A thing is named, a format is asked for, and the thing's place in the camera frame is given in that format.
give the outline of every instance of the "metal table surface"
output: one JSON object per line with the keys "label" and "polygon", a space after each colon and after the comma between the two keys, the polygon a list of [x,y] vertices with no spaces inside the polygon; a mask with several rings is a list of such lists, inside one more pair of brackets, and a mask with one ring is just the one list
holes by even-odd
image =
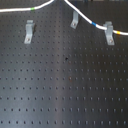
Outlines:
{"label": "metal table surface", "polygon": [[[1,0],[0,8],[42,0]],[[72,2],[92,21],[128,31],[127,2]],[[0,13],[0,128],[127,128],[128,37],[80,19],[64,1],[31,12]],[[36,24],[24,44],[27,20]]]}

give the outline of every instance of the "white cable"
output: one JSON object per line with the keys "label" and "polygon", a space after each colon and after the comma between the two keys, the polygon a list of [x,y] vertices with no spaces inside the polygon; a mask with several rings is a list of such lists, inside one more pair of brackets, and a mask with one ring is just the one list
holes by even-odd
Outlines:
{"label": "white cable", "polygon": [[[89,18],[87,18],[82,12],[80,12],[73,4],[71,4],[68,0],[64,0],[71,8],[73,8],[75,11],[77,11],[79,13],[80,16],[82,16],[87,22],[89,22],[90,24],[93,24],[94,26],[96,26],[97,28],[101,29],[101,30],[107,30],[106,27],[98,25],[94,22],[92,22]],[[124,35],[124,36],[128,36],[127,32],[120,32],[120,31],[116,31],[113,30],[113,33],[115,34],[119,34],[119,35]]]}
{"label": "white cable", "polygon": [[0,9],[0,12],[16,12],[16,11],[31,11],[31,10],[37,10],[40,8],[43,8],[49,4],[51,4],[54,0],[50,0],[42,5],[32,7],[32,8],[13,8],[13,9]]}
{"label": "white cable", "polygon": [[[16,11],[31,11],[31,10],[37,10],[40,8],[43,8],[49,4],[51,4],[54,0],[50,0],[42,5],[36,6],[36,7],[32,7],[32,8],[13,8],[13,9],[0,9],[0,12],[16,12]],[[101,30],[107,30],[106,27],[98,25],[94,22],[92,22],[88,17],[86,17],[79,9],[77,9],[73,4],[71,4],[68,0],[64,0],[71,8],[73,8],[75,11],[77,11],[79,13],[80,16],[82,16],[87,22],[89,22],[90,24],[93,24],[94,26],[96,26],[98,29]],[[120,32],[120,31],[116,31],[113,30],[113,33],[115,34],[120,34],[120,35],[125,35],[128,36],[127,32]]]}

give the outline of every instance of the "screw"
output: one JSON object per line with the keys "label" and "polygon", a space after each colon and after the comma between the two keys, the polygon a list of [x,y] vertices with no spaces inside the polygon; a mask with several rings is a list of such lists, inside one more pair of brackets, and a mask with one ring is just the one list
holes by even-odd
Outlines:
{"label": "screw", "polygon": [[27,38],[27,41],[30,41],[30,38]]}
{"label": "screw", "polygon": [[110,39],[109,41],[110,41],[110,43],[113,43],[113,39]]}
{"label": "screw", "polygon": [[76,26],[76,23],[73,23],[73,26]]}

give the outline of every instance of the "mounting clamp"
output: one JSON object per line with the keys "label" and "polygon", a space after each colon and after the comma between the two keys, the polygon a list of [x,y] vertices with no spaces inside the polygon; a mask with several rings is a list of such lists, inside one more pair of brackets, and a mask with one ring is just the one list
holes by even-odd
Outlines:
{"label": "mounting clamp", "polygon": [[33,36],[35,23],[33,23],[33,20],[27,20],[26,24],[26,37],[25,37],[25,44],[30,44]]}
{"label": "mounting clamp", "polygon": [[114,45],[114,40],[113,40],[113,26],[112,26],[112,22],[111,21],[107,21],[105,22],[105,24],[103,25],[104,27],[107,28],[107,30],[105,30],[105,36],[106,36],[106,40],[108,45]]}
{"label": "mounting clamp", "polygon": [[73,21],[71,23],[71,27],[76,29],[78,22],[79,22],[79,14],[78,12],[73,11]]}

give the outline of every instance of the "metal bracket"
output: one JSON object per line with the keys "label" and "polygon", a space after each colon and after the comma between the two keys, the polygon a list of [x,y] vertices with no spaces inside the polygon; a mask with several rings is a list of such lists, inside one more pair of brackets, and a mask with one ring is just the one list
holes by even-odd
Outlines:
{"label": "metal bracket", "polygon": [[78,22],[79,22],[79,14],[76,11],[73,11],[73,21],[71,23],[71,27],[76,29]]}
{"label": "metal bracket", "polygon": [[105,22],[103,26],[107,27],[107,30],[105,30],[105,35],[106,35],[108,45],[114,45],[115,43],[112,36],[113,34],[112,22],[111,21]]}
{"label": "metal bracket", "polygon": [[35,23],[33,23],[33,20],[27,20],[26,24],[26,37],[25,37],[25,44],[30,44],[33,36]]}

